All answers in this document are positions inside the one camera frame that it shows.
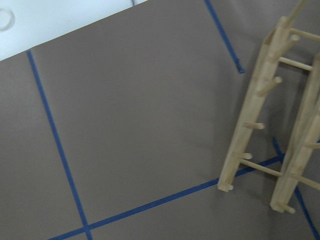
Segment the wooden dish rack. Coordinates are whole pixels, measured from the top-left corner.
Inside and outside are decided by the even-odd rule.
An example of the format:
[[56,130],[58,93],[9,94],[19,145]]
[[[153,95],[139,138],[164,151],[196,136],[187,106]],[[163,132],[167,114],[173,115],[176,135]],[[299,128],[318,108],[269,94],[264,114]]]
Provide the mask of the wooden dish rack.
[[[221,171],[218,188],[233,189],[240,166],[276,178],[270,207],[295,213],[290,206],[297,185],[318,182],[303,176],[320,147],[320,3],[317,0],[234,0],[233,18],[242,33],[265,34]],[[287,138],[273,170],[253,162],[247,151],[254,131],[269,127]]]

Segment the clear tape roll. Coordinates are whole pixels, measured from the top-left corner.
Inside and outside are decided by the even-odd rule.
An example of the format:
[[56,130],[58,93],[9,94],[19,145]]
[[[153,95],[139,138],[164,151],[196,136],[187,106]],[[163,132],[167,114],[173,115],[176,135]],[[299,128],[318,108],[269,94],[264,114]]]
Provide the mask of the clear tape roll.
[[15,23],[15,15],[10,9],[0,9],[0,31],[9,30]]

